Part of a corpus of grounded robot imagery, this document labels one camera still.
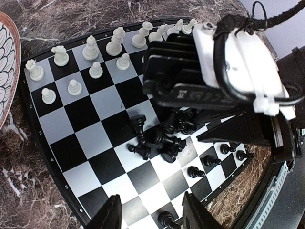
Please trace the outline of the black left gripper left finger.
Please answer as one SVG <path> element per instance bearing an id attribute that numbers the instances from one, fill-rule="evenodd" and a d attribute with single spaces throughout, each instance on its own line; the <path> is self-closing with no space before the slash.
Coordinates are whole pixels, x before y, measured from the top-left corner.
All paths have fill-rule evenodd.
<path id="1" fill-rule="evenodd" d="M 86 229 L 120 229 L 122 226 L 121 198 L 112 195 L 100 208 L 92 220 L 85 226 Z"/>

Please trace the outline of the black pawn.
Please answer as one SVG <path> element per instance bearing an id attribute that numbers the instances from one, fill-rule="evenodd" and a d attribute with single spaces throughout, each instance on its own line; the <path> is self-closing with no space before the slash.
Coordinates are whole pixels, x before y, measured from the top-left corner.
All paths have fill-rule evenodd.
<path id="1" fill-rule="evenodd" d="M 218 158 L 215 158 L 212 155 L 206 155 L 203 158 L 203 163 L 205 164 L 205 166 L 211 167 L 211 166 L 214 166 L 214 165 L 220 165 L 222 163 L 222 161 Z"/>

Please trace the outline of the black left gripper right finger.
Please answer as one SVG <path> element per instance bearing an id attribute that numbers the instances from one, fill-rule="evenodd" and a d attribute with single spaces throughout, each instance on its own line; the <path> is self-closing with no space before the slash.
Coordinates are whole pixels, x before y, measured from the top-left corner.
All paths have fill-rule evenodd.
<path id="1" fill-rule="evenodd" d="M 182 205 L 184 229 L 224 229 L 193 193 L 185 192 Z"/>

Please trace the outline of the black pawn placed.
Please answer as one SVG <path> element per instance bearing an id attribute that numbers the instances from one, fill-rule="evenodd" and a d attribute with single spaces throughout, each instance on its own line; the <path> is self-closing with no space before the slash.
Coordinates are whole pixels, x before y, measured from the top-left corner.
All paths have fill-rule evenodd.
<path id="1" fill-rule="evenodd" d="M 205 177 L 205 172 L 202 170 L 199 170 L 198 167 L 195 167 L 195 166 L 188 167 L 187 174 L 191 178 Z"/>
<path id="2" fill-rule="evenodd" d="M 224 155 L 228 154 L 229 152 L 235 152 L 236 148 L 237 148 L 237 146 L 235 144 L 233 144 L 232 146 L 229 146 L 228 144 L 220 145 L 220 151 Z"/>

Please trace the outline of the black white chess board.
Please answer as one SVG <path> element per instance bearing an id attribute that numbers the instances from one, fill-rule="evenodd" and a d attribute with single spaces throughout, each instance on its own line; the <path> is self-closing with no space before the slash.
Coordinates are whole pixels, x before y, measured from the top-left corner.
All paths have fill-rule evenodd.
<path id="1" fill-rule="evenodd" d="M 220 143 L 197 140 L 222 119 L 172 136 L 161 132 L 163 121 L 174 121 L 174 110 L 158 106 L 142 91 L 146 48 L 132 45 L 141 27 L 123 27 L 126 70 L 117 67 L 119 56 L 106 52 L 112 30 L 94 36 L 103 71 L 99 78 L 90 76 L 93 62 L 82 55 L 85 38 L 64 45 L 69 61 L 63 67 L 50 50 L 34 56 L 44 72 L 38 81 L 21 67 L 20 88 L 37 147 L 82 225 L 119 195 L 123 229 L 162 229 L 160 213 L 182 218 L 185 192 L 206 204 L 251 160 L 239 160 L 228 142 L 222 152 Z"/>

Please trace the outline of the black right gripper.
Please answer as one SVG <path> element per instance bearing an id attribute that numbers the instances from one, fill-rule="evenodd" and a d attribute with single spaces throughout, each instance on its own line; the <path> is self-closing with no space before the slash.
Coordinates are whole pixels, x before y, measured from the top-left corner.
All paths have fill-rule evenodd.
<path id="1" fill-rule="evenodd" d="M 273 163 L 300 157 L 300 130 L 282 114 L 244 113 L 197 136 L 199 142 L 230 142 L 271 148 Z"/>

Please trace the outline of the black piece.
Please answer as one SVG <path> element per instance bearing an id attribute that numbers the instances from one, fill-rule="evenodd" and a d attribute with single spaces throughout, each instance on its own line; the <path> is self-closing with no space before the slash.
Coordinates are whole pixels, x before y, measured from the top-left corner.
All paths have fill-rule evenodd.
<path id="1" fill-rule="evenodd" d="M 236 158 L 239 160 L 239 161 L 243 161 L 244 159 L 246 158 L 249 158 L 251 155 L 250 154 L 247 154 L 245 151 L 243 150 L 238 150 L 236 152 Z"/>
<path id="2" fill-rule="evenodd" d="M 169 211 L 163 211 L 158 215 L 158 222 L 170 229 L 180 229 L 181 226 L 174 221 L 173 214 Z"/>

